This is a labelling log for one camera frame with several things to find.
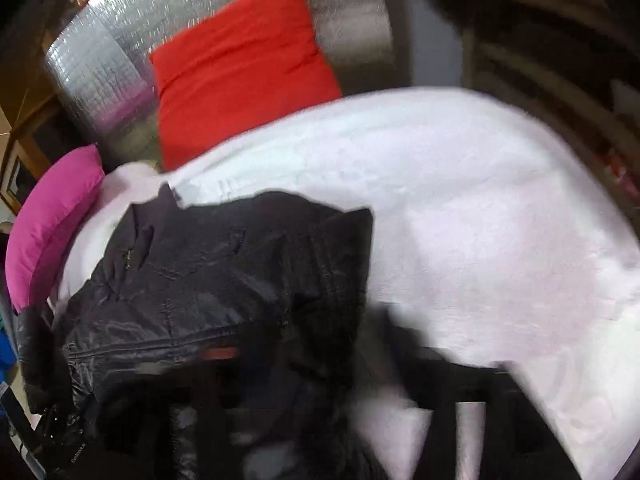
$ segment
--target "blue object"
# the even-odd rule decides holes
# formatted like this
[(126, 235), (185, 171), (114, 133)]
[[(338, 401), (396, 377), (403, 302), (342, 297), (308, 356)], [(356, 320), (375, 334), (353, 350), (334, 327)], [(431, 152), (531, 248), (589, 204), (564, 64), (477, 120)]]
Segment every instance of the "blue object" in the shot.
[(0, 332), (0, 371), (7, 371), (15, 365), (15, 361), (15, 354), (11, 348), (11, 343), (9, 343), (9, 338), (4, 332)]

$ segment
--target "white fabric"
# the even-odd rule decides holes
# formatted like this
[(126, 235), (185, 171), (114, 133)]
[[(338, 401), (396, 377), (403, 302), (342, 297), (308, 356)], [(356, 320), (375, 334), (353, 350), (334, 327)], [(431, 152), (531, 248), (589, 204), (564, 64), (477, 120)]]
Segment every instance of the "white fabric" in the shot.
[[(159, 179), (184, 205), (285, 189), (370, 206), (372, 303), (397, 304), (456, 360), (514, 361), (583, 478), (613, 478), (640, 439), (638, 243), (556, 134), (524, 113), (457, 89), (379, 92), (259, 128)], [(67, 297), (123, 212), (87, 222)], [(416, 411), (397, 392), (356, 408), (398, 480), (424, 433)]]

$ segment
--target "red object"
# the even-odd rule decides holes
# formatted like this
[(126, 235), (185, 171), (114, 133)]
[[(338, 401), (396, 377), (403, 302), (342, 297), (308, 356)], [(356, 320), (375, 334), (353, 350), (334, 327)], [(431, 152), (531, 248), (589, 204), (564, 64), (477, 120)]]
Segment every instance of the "red object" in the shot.
[(305, 0), (235, 0), (150, 55), (166, 170), (342, 96)]

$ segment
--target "white blanket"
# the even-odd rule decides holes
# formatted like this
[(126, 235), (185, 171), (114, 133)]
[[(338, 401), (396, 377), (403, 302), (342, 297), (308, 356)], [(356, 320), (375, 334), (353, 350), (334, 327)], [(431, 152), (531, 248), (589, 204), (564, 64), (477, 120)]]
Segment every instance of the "white blanket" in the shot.
[[(396, 304), (455, 360), (514, 362), (586, 480), (613, 478), (640, 440), (638, 242), (558, 136), (521, 111), (457, 89), (379, 92), (258, 128), (173, 173), (131, 178), (76, 238), (60, 307), (127, 205), (161, 182), (184, 205), (285, 189), (370, 206), (372, 303)], [(409, 478), (424, 414), (393, 390), (356, 414), (392, 476)], [(469, 449), (460, 477), (477, 466)]]

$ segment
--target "pink pillow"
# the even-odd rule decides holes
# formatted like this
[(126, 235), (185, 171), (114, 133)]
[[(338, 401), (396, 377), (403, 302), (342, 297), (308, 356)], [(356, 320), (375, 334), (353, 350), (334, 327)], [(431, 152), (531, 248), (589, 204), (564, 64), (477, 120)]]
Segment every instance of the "pink pillow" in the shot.
[(69, 240), (103, 178), (98, 149), (85, 146), (63, 156), (31, 191), (6, 248), (6, 284), (18, 312), (47, 301)]

